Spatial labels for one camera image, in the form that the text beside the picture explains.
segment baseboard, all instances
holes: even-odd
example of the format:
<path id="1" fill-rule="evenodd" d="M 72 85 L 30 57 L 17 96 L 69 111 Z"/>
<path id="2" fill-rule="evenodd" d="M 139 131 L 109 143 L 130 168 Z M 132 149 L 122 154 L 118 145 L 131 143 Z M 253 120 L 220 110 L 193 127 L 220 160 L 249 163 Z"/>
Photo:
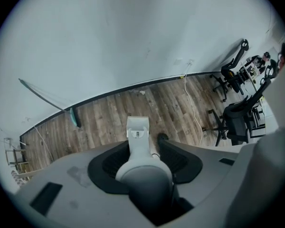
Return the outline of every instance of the baseboard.
<path id="1" fill-rule="evenodd" d="M 214 71 L 214 72 L 201 72 L 201 73 L 192 73 L 192 74 L 187 74 L 187 77 L 188 76 L 196 76 L 196 75 L 204 75 L 204 74 L 216 74 L 216 73 L 220 73 L 219 71 Z M 87 100 L 84 100 L 82 102 L 79 102 L 75 105 L 72 105 L 72 106 L 69 106 L 68 108 L 66 108 L 65 110 L 66 111 L 69 111 L 71 108 L 77 108 L 77 107 L 80 107 L 82 105 L 85 105 L 89 102 L 92 102 L 92 101 L 95 101 L 95 100 L 99 100 L 101 98 L 104 98 L 104 97 L 107 97 L 107 96 L 110 96 L 110 95 L 115 95 L 115 94 L 118 94 L 118 93 L 121 93 L 121 92 L 124 92 L 124 91 L 127 91 L 127 90 L 132 90 L 132 89 L 136 89 L 136 88 L 139 88 L 139 87 L 143 87 L 143 86 L 149 86 L 149 85 L 153 85 L 153 84 L 158 84 L 158 83 L 162 83 L 162 82 L 167 82 L 167 81 L 171 81 L 171 80 L 175 80 L 175 79 L 179 79 L 181 76 L 184 76 L 184 75 L 178 75 L 178 76 L 169 76 L 169 77 L 164 77 L 164 78 L 157 78 L 157 79 L 152 79 L 152 80 L 148 80 L 148 81 L 144 81 L 144 82 L 139 82 L 139 83 L 136 83 L 136 84 L 133 84 L 133 85 L 130 85 L 130 86 L 127 86 L 127 87 L 124 87 L 124 88 L 120 88 L 120 89 L 117 89 L 117 90 L 114 90 L 114 91 L 110 91 L 108 93 L 104 93 L 102 95 L 98 95 L 98 96 L 95 96 L 95 97 L 92 97 L 92 98 L 89 98 Z M 31 130 L 34 129 L 34 127 L 38 127 L 40 126 L 41 124 L 47 122 L 48 120 L 51 120 L 52 118 L 56 117 L 56 116 L 59 116 L 60 114 L 62 114 L 64 112 L 60 111 L 60 112 L 57 112 L 51 116 L 49 116 L 48 118 L 44 119 L 43 121 L 39 122 L 38 124 L 36 124 L 35 126 L 31 127 L 30 129 L 28 129 L 27 131 L 25 131 L 21 136 L 20 136 L 20 141 L 22 142 L 22 136 L 25 135 L 26 133 L 30 132 Z"/>

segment black vent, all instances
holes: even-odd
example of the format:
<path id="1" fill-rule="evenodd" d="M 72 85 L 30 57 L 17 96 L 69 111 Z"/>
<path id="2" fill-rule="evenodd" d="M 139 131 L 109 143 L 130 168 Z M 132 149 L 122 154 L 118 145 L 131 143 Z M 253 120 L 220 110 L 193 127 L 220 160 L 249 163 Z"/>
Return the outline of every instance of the black vent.
<path id="1" fill-rule="evenodd" d="M 123 164 L 125 164 L 130 157 L 129 148 L 122 148 L 116 151 L 104 159 L 102 167 L 105 173 L 111 178 L 115 179 L 115 176 Z"/>
<path id="2" fill-rule="evenodd" d="M 170 148 L 161 148 L 161 161 L 163 161 L 176 174 L 188 164 L 188 158 Z"/>

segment black baseboard trim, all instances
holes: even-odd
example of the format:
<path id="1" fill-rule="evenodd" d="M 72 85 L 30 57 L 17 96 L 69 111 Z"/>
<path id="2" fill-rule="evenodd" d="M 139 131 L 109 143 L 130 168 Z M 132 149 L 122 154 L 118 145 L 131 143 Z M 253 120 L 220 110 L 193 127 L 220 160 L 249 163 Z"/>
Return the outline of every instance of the black baseboard trim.
<path id="1" fill-rule="evenodd" d="M 216 74 L 216 73 L 220 73 L 220 72 L 219 71 L 214 71 L 214 72 L 193 73 L 193 74 L 188 74 L 187 77 L 189 77 L 189 76 L 197 76 L 197 75 L 204 75 L 204 74 Z M 118 94 L 118 93 L 121 93 L 121 92 L 124 92 L 124 91 L 127 91 L 127 90 L 132 90 L 132 89 L 136 89 L 136 88 L 140 88 L 140 87 L 144 87 L 144 86 L 149 86 L 149 85 L 154 85 L 154 84 L 158 84 L 158 83 L 162 83 L 162 82 L 172 81 L 172 80 L 179 79 L 179 78 L 180 78 L 180 76 L 175 76 L 175 77 L 171 77 L 171 78 L 156 79 L 156 80 L 153 80 L 153 81 L 140 83 L 140 84 L 137 84 L 137 85 L 127 86 L 125 88 L 117 89 L 117 90 L 114 90 L 114 91 L 111 91 L 111 92 L 108 92 L 108 93 L 104 93 L 102 95 L 98 95 L 98 96 L 92 97 L 92 98 L 87 99 L 85 101 L 79 102 L 79 103 L 77 103 L 77 104 L 75 104 L 73 106 L 70 106 L 70 107 L 66 108 L 65 110 L 69 111 L 71 108 L 77 108 L 77 107 L 80 107 L 80 106 L 85 105 L 87 103 L 90 103 L 92 101 L 99 100 L 101 98 L 104 98 L 104 97 L 107 97 L 107 96 L 110 96 L 110 95 L 115 95 L 115 94 Z M 49 116 L 48 118 L 44 119 L 40 123 L 36 124 L 35 127 L 38 127 L 38 126 L 42 125 L 43 123 L 47 122 L 48 120 L 51 120 L 52 118 L 54 118 L 56 116 L 59 116 L 62 113 L 64 113 L 64 112 L 60 111 L 60 112 L 57 112 L 57 113 Z M 20 141 L 22 142 L 22 136 L 23 135 L 27 134 L 28 132 L 30 132 L 33 129 L 34 129 L 34 127 L 31 127 L 25 133 L 23 133 L 20 136 Z"/>

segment black panel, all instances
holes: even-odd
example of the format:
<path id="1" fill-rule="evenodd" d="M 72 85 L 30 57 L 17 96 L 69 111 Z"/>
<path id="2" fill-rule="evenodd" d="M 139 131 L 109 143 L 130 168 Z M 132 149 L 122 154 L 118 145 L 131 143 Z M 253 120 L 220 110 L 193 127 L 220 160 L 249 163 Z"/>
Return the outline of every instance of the black panel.
<path id="1" fill-rule="evenodd" d="M 101 190 L 112 194 L 128 194 L 128 187 L 115 180 L 119 168 L 129 160 L 128 141 L 96 156 L 87 167 L 91 181 Z"/>
<path id="2" fill-rule="evenodd" d="M 222 163 L 227 164 L 227 165 L 233 165 L 234 160 L 227 159 L 227 158 L 222 158 L 222 159 L 219 160 L 219 162 L 222 162 Z"/>
<path id="3" fill-rule="evenodd" d="M 34 198 L 30 206 L 42 215 L 46 215 L 62 185 L 49 182 Z"/>
<path id="4" fill-rule="evenodd" d="M 160 141 L 159 146 L 161 161 L 170 168 L 175 184 L 191 182 L 201 171 L 203 162 L 196 155 L 167 141 Z"/>

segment power outlet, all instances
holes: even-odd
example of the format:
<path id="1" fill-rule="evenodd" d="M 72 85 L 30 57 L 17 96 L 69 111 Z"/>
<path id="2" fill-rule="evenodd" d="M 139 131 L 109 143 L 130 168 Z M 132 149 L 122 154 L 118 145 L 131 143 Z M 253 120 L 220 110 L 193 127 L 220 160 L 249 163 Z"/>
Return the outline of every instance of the power outlet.
<path id="1" fill-rule="evenodd" d="M 194 63 L 194 59 L 189 59 L 189 61 L 188 61 L 188 63 L 187 63 L 187 65 L 189 66 L 192 66 L 193 65 L 193 63 Z"/>

